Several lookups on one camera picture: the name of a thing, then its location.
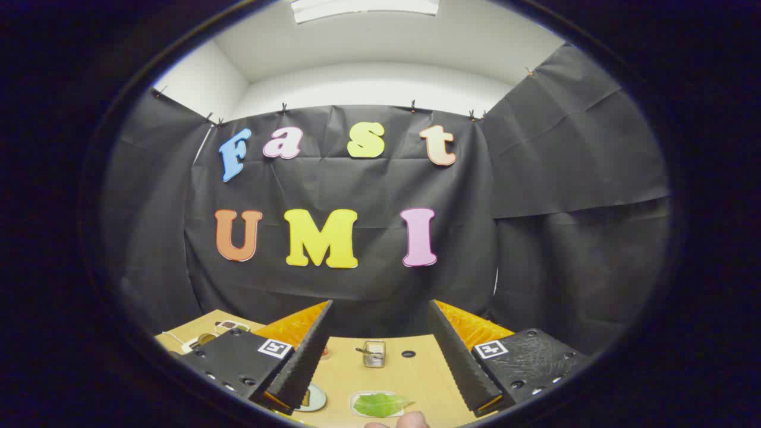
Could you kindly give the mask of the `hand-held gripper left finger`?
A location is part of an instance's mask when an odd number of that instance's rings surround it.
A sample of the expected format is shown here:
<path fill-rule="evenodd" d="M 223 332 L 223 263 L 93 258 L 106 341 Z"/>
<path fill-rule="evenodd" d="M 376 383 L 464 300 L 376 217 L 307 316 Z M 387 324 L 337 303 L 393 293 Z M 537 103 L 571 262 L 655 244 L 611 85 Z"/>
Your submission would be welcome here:
<path fill-rule="evenodd" d="M 239 398 L 291 415 L 320 363 L 333 305 L 315 304 L 255 332 L 231 328 L 177 360 Z"/>

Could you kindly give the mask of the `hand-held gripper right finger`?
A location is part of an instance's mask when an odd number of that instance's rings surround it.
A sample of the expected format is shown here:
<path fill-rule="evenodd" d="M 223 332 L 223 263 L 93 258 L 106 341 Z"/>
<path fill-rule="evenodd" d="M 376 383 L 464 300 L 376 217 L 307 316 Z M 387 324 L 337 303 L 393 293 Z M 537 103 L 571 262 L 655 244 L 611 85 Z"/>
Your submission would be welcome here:
<path fill-rule="evenodd" d="M 540 329 L 512 332 L 435 299 L 429 301 L 427 317 L 460 395 L 476 417 L 546 395 L 589 361 Z"/>

